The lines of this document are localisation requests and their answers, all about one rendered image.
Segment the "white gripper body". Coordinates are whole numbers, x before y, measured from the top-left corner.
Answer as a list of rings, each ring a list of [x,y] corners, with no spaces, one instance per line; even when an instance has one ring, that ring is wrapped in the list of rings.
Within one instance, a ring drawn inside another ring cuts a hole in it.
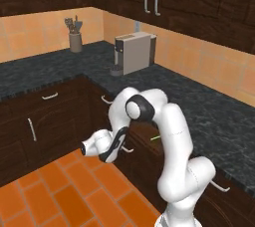
[[[84,156],[96,156],[103,153],[107,148],[107,131],[100,129],[95,131],[90,138],[81,144],[81,152]]]

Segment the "dark wood drawer front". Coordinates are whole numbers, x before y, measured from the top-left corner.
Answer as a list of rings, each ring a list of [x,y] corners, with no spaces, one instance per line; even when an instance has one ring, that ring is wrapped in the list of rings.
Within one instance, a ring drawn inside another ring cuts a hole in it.
[[[74,99],[79,96],[82,90],[88,85],[84,78],[76,78],[60,84],[55,84],[37,92],[6,100],[0,103],[0,117],[10,117],[17,114],[26,114],[42,108]],[[47,97],[55,92],[58,96],[44,101],[41,96]]]
[[[101,86],[92,80],[88,80],[90,86],[90,101],[94,109],[100,112],[107,112],[110,105],[102,101],[101,96],[105,95],[105,99],[108,101],[113,101],[114,98]]]
[[[255,193],[220,169],[213,181],[229,190],[207,186],[194,210],[202,227],[255,227]]]

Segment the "dark wood open drawer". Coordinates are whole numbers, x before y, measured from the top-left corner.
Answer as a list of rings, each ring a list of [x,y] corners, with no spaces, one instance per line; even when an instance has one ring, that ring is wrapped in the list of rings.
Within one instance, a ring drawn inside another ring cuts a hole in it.
[[[158,130],[149,123],[134,121],[128,130],[127,147],[133,150],[134,157],[139,162],[163,161],[161,140],[154,139]]]

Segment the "beige coffee machine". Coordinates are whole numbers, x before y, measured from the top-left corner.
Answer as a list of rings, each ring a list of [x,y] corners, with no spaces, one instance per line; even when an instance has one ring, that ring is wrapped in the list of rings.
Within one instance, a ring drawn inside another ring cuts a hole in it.
[[[135,32],[115,37],[115,63],[110,68],[114,77],[124,76],[154,63],[156,36]]]

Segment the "grey utensil pot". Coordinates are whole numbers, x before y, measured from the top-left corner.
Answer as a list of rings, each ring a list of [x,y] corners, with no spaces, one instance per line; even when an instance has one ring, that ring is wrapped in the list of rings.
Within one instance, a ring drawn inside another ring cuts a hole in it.
[[[80,53],[82,51],[82,35],[80,33],[78,34],[70,34],[69,35],[70,40],[70,50],[72,53]]]

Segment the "dark spatula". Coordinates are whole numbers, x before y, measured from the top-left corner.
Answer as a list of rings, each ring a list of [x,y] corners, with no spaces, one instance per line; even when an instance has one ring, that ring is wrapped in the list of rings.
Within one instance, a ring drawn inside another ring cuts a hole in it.
[[[76,19],[75,19],[75,32],[76,32],[77,34],[80,33],[80,30],[81,30],[82,26],[83,26],[83,22],[82,22],[82,21],[79,21],[79,20],[78,20],[78,16],[76,15]]]

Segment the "grey whisk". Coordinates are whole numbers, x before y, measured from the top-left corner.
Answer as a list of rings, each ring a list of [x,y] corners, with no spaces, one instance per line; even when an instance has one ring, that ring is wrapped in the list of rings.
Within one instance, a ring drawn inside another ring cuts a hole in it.
[[[74,32],[73,19],[72,18],[65,18],[64,21],[65,21],[65,24],[66,24],[67,28],[69,29],[69,32],[73,33]]]

